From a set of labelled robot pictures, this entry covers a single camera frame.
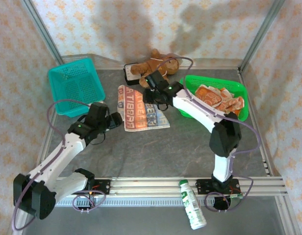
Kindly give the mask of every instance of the teddy bear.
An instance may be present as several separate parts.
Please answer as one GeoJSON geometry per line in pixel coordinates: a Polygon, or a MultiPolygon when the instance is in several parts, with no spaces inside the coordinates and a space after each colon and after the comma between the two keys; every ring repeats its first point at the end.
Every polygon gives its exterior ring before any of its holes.
{"type": "MultiPolygon", "coordinates": [[[[153,73],[156,70],[157,66],[160,65],[164,60],[167,60],[172,57],[173,55],[171,54],[168,54],[166,56],[161,56],[160,52],[157,49],[153,49],[151,51],[151,58],[144,63],[135,64],[131,66],[130,72],[134,75],[141,74],[139,84],[144,88],[148,88],[149,85],[146,82],[145,77],[153,73]]],[[[167,75],[175,74],[178,71],[178,69],[179,69],[178,60],[172,59],[166,62],[164,65],[162,65],[159,68],[159,72],[161,73],[161,75],[165,80],[169,81],[167,75]]]]}

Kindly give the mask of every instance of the patterned wallpaper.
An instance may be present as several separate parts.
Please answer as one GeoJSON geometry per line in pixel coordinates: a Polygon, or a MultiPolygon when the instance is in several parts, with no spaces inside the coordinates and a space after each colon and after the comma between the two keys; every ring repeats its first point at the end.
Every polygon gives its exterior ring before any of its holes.
{"type": "Polygon", "coordinates": [[[285,1],[244,80],[302,231],[302,0],[285,1]]]}
{"type": "Polygon", "coordinates": [[[62,55],[135,62],[161,53],[237,67],[273,0],[33,0],[62,55]]]}
{"type": "Polygon", "coordinates": [[[54,66],[21,1],[0,0],[0,235],[10,226],[14,177],[37,161],[54,66]]]}

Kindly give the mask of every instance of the black mount bracket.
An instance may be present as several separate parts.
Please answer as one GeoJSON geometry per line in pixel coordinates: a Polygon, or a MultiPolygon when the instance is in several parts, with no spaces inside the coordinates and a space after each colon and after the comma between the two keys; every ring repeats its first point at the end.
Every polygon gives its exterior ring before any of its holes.
{"type": "MultiPolygon", "coordinates": [[[[235,113],[225,114],[225,117],[238,119],[235,113]]],[[[229,157],[231,151],[238,147],[241,140],[239,123],[223,119],[214,123],[209,146],[220,157],[229,157]]]]}
{"type": "MultiPolygon", "coordinates": [[[[90,189],[85,189],[85,190],[99,190],[104,192],[106,195],[110,194],[110,188],[111,188],[111,180],[107,179],[94,179],[93,180],[93,186],[91,186],[90,189]]],[[[74,195],[79,195],[79,194],[89,194],[89,193],[74,193],[74,195]]]]}
{"type": "Polygon", "coordinates": [[[222,194],[240,194],[240,185],[238,179],[229,177],[225,182],[220,183],[212,176],[212,179],[198,179],[196,187],[199,195],[206,195],[210,192],[219,192],[222,194]]]}
{"type": "Polygon", "coordinates": [[[94,102],[91,104],[88,114],[82,116],[70,126],[68,133],[75,133],[84,139],[86,145],[96,139],[99,134],[104,134],[107,129],[114,129],[122,124],[123,120],[119,113],[110,115],[107,105],[94,102]]]}
{"type": "MultiPolygon", "coordinates": [[[[29,175],[24,176],[19,174],[14,179],[13,191],[14,191],[14,205],[20,194],[29,183],[29,175]]],[[[19,208],[39,219],[45,219],[53,210],[56,204],[55,192],[49,191],[44,185],[44,181],[33,182],[28,191],[25,193],[19,208]]]]}
{"type": "Polygon", "coordinates": [[[147,104],[157,104],[159,110],[160,104],[173,106],[173,97],[183,89],[183,86],[179,82],[173,82],[169,84],[161,73],[157,70],[146,77],[146,82],[150,86],[150,89],[145,89],[143,92],[143,102],[147,104]]]}
{"type": "Polygon", "coordinates": [[[75,170],[75,172],[84,175],[88,179],[87,184],[84,187],[84,190],[91,190],[95,183],[94,174],[91,173],[90,171],[82,169],[82,168],[75,170]]]}

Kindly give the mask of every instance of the gray tabletop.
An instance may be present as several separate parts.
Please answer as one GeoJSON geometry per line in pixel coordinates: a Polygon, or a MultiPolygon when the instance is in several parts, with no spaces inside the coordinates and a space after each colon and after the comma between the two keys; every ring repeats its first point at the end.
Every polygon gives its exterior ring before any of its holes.
{"type": "MultiPolygon", "coordinates": [[[[170,77],[179,81],[184,70],[170,77]]],[[[239,81],[235,70],[191,70],[193,75],[209,76],[239,81]]],[[[122,70],[98,70],[111,112],[117,111],[117,88],[126,85],[122,70]]],[[[140,85],[133,89],[143,91],[140,85]]],[[[96,177],[209,177],[214,169],[214,154],[209,148],[210,133],[198,121],[183,117],[170,107],[164,112],[170,128],[126,132],[124,126],[106,133],[106,140],[99,145],[88,145],[65,168],[66,177],[78,168],[84,168],[96,177]]],[[[77,118],[57,116],[56,127],[63,133],[77,118]]],[[[238,150],[256,146],[252,131],[241,126],[242,140],[238,150]]],[[[59,144],[60,137],[53,134],[49,152],[59,144]]],[[[260,151],[237,156],[234,172],[246,176],[266,176],[260,151]]]]}
{"type": "Polygon", "coordinates": [[[87,213],[55,207],[25,235],[284,235],[274,197],[248,197],[237,209],[214,213],[202,207],[207,225],[192,230],[183,207],[99,207],[87,213]]]}

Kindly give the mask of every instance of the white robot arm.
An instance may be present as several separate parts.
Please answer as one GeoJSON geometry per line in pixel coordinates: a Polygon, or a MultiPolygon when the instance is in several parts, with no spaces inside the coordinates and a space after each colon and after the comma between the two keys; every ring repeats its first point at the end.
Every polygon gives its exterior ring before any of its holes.
{"type": "Polygon", "coordinates": [[[231,158],[241,139],[241,131],[238,123],[219,116],[237,119],[237,115],[234,113],[227,115],[196,97],[189,97],[183,85],[178,82],[169,84],[163,79],[159,71],[147,76],[146,81],[150,89],[144,91],[143,100],[145,103],[157,104],[158,108],[160,108],[159,105],[165,104],[166,109],[168,105],[181,109],[199,121],[211,133],[209,146],[215,154],[215,167],[210,188],[220,193],[227,192],[232,180],[231,158]],[[198,106],[194,100],[218,115],[210,114],[198,106]]]}
{"type": "Polygon", "coordinates": [[[65,144],[60,143],[57,148],[35,169],[26,176],[19,174],[14,179],[14,205],[23,194],[25,187],[30,185],[25,192],[19,208],[39,218],[46,218],[53,210],[57,201],[83,189],[92,189],[94,174],[78,169],[69,177],[57,181],[56,179],[69,162],[81,152],[99,134],[120,126],[122,118],[119,113],[109,114],[106,105],[95,102],[91,104],[87,115],[82,116],[71,125],[65,135],[65,144]]]}
{"type": "MultiPolygon", "coordinates": [[[[196,97],[193,97],[193,99],[196,99],[208,109],[213,109],[211,106],[202,102],[200,99],[196,97]]],[[[203,126],[205,126],[210,133],[212,133],[213,128],[215,127],[215,123],[220,123],[222,121],[221,118],[212,116],[211,114],[203,110],[201,107],[196,105],[194,102],[192,102],[192,100],[187,96],[184,89],[180,90],[176,94],[176,96],[173,97],[173,106],[190,114],[194,119],[196,119],[203,126]]],[[[218,113],[221,116],[224,115],[224,113],[219,110],[214,110],[214,112],[218,113]]],[[[230,156],[224,157],[215,154],[213,176],[220,182],[225,182],[231,176],[229,168],[230,156]]]]}

